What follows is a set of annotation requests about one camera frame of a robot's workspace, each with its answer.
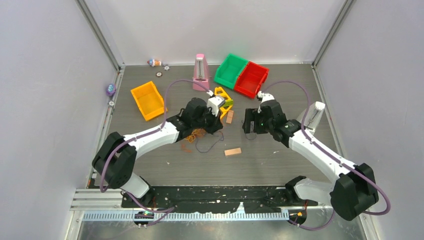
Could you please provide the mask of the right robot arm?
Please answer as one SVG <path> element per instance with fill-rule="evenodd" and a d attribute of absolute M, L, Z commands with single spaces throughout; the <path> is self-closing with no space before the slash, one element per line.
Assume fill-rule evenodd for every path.
<path fill-rule="evenodd" d="M 329 182 L 298 176 L 285 184 L 285 198 L 291 205 L 310 200 L 331 206 L 344 220 L 351 221 L 379 201 L 373 169 L 355 164 L 314 138 L 301 122 L 287 119 L 276 100 L 258 108 L 247 108 L 242 129 L 246 134 L 270 134 L 277 142 L 299 153 L 318 168 Z"/>

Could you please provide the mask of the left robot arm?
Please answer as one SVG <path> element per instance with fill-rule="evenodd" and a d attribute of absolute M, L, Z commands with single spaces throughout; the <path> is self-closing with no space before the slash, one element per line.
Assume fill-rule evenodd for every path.
<path fill-rule="evenodd" d="M 153 202 L 153 193 L 150 185 L 134 173 L 135 161 L 161 146 L 184 140 L 194 130 L 203 129 L 209 134 L 221 130 L 220 107 L 224 103 L 225 99 L 218 95 L 207 101 L 194 97 L 163 125 L 128 135 L 112 132 L 95 155 L 92 166 L 101 175 L 102 183 L 129 192 L 141 207 L 148 207 Z"/>

